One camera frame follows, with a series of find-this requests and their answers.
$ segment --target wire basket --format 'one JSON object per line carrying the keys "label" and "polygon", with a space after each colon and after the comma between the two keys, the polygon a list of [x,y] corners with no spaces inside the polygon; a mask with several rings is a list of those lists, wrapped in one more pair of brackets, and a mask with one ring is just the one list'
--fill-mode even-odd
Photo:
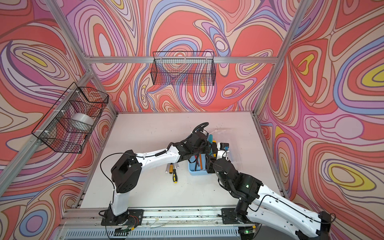
{"label": "wire basket", "polygon": [[108,100],[104,92],[77,87],[41,134],[32,134],[55,152],[82,153]]}
{"label": "wire basket", "polygon": [[153,85],[215,85],[212,51],[156,51],[153,58]]}

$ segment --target white tabletop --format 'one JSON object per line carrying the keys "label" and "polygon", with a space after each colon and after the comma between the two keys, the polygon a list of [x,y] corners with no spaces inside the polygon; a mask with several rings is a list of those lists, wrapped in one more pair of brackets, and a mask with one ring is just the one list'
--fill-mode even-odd
{"label": "white tabletop", "polygon": [[[135,153],[163,149],[170,142],[185,139],[195,126],[209,122],[205,129],[230,129],[235,139],[233,153],[239,172],[261,180],[279,192],[270,164],[265,155],[251,114],[233,113],[137,113],[119,114],[103,151],[104,157],[132,149]],[[111,168],[120,154],[107,158],[102,168],[111,177]],[[142,171],[137,186],[131,190],[128,207],[185,207],[207,205],[236,205],[237,199],[222,189],[216,174],[192,176],[187,161],[179,163],[178,182],[166,174],[166,165]],[[112,184],[98,166],[86,191],[81,208],[107,208],[112,200]]]}

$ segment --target screwdriver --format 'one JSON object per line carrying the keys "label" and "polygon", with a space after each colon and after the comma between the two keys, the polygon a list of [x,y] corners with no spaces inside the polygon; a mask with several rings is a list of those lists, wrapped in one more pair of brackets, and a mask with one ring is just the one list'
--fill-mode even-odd
{"label": "screwdriver", "polygon": [[176,168],[173,169],[173,182],[177,183],[177,174],[176,174]]}

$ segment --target yellow and black tool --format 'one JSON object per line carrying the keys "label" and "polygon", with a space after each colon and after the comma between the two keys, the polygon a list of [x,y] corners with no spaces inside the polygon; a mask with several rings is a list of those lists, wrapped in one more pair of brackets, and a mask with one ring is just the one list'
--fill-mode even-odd
{"label": "yellow and black tool", "polygon": [[171,163],[170,166],[169,166],[169,173],[170,173],[170,174],[173,173],[173,163]]}
{"label": "yellow and black tool", "polygon": [[173,182],[174,182],[174,183],[177,183],[176,169],[173,169]]}

